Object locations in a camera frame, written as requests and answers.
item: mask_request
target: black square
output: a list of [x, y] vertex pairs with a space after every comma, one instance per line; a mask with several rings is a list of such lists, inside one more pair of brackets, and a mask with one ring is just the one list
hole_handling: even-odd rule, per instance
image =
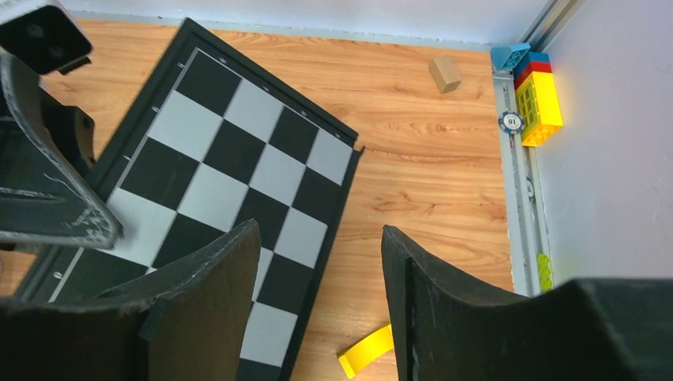
[[219, 229], [178, 214], [168, 230], [166, 239], [161, 244], [152, 267], [160, 268], [174, 260], [188, 256], [215, 241], [222, 234], [224, 232]]
[[292, 207], [329, 225], [340, 192], [341, 187], [307, 167]]
[[278, 367], [246, 359], [238, 361], [236, 381], [276, 381], [278, 377]]
[[108, 288], [145, 275], [147, 269], [98, 250], [84, 250], [63, 285], [59, 300], [93, 298]]
[[224, 120], [203, 160], [242, 183], [249, 183], [265, 143]]
[[315, 125], [285, 107], [276, 123], [269, 144], [305, 164], [309, 159], [316, 135]]
[[262, 246], [273, 250], [289, 209], [287, 205], [250, 188], [245, 195], [234, 226], [254, 218], [260, 225]]
[[257, 302], [299, 315], [312, 274], [310, 267], [274, 254]]
[[197, 167], [196, 160], [148, 138], [121, 188], [175, 210]]
[[198, 52], [177, 90], [217, 115], [224, 115], [239, 83], [238, 75]]

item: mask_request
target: curved yellow toy block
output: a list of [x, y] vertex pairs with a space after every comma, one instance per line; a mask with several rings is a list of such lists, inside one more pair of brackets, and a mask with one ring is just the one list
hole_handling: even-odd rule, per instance
[[389, 323], [347, 349], [343, 355], [339, 356], [339, 363], [348, 379], [352, 379], [367, 365], [391, 349], [393, 349], [393, 329]]

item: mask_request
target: wooden table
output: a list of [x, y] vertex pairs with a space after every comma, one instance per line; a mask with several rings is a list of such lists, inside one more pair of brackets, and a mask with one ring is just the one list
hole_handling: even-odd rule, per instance
[[[93, 64], [47, 78], [96, 121], [100, 151], [175, 27], [82, 21]], [[337, 353], [388, 321], [380, 241], [397, 225], [419, 244], [512, 289], [494, 90], [487, 53], [258, 33], [216, 34], [360, 133], [365, 146], [302, 349], [296, 380], [343, 380]], [[449, 55], [463, 82], [439, 94], [428, 62]], [[0, 253], [10, 292], [32, 262]], [[396, 380], [393, 353], [357, 376]]]

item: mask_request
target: chessboard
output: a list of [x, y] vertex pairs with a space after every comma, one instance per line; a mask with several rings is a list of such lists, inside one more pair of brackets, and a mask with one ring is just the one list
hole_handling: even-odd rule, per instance
[[356, 137], [187, 19], [87, 178], [123, 237], [110, 250], [46, 248], [18, 297], [94, 297], [254, 218], [262, 252], [237, 379], [289, 379], [360, 157]]

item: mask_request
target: wooden block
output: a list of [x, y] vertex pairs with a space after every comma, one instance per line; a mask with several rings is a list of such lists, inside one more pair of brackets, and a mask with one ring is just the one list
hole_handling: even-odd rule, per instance
[[429, 69], [441, 93], [454, 91], [460, 85], [460, 74], [449, 57], [435, 58], [430, 61]]

